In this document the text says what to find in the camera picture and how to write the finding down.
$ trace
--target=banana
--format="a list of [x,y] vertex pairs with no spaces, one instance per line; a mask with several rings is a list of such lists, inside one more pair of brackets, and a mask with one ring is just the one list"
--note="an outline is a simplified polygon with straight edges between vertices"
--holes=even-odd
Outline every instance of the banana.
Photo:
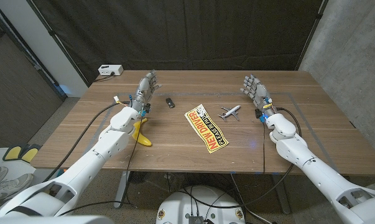
[[[142,120],[142,124],[145,123],[146,121],[147,121],[147,118],[144,118]],[[135,126],[135,132],[132,134],[132,137],[136,140],[137,135],[139,135],[139,139],[137,140],[138,143],[140,143],[140,144],[142,144],[144,146],[151,146],[150,140],[148,140],[146,137],[144,137],[142,135],[142,133],[139,134],[140,127],[141,127],[140,124],[141,124],[140,121],[135,122],[133,124],[133,126]]]

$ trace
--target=white toy airplane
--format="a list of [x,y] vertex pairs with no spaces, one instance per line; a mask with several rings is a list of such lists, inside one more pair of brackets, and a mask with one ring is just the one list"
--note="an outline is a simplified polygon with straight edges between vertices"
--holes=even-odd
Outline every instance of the white toy airplane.
[[222,113],[222,115],[218,115],[218,116],[223,118],[224,121],[226,121],[226,118],[229,115],[233,115],[237,119],[237,121],[239,121],[239,119],[237,117],[238,112],[236,112],[236,110],[238,110],[240,107],[241,107],[240,105],[237,105],[234,108],[224,108],[224,107],[221,106],[221,108],[225,109],[227,111],[227,113]]

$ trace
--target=sticker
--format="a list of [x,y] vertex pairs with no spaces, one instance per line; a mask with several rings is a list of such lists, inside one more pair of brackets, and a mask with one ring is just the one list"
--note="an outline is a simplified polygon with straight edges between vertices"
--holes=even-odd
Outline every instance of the sticker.
[[229,144],[221,129],[212,121],[203,105],[185,113],[185,117],[204,141],[208,152],[215,152]]

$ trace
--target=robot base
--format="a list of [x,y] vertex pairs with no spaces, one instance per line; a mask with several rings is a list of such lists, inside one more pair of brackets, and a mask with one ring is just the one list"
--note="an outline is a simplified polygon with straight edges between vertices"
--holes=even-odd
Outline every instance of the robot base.
[[[216,206],[238,205],[234,198],[214,187],[196,185],[186,188],[190,193],[202,202]],[[238,208],[210,208],[203,205],[185,193],[175,192],[162,202],[158,209],[156,224],[196,223],[201,224],[206,219],[214,224],[243,224],[245,223],[243,210]]]

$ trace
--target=concrete wall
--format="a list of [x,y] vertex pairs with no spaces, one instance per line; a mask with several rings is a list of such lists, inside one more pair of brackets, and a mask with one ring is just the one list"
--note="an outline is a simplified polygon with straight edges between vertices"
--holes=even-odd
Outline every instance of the concrete wall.
[[0,8],[67,96],[81,97],[88,87],[27,1],[2,0]]
[[375,0],[330,0],[299,70],[375,148]]

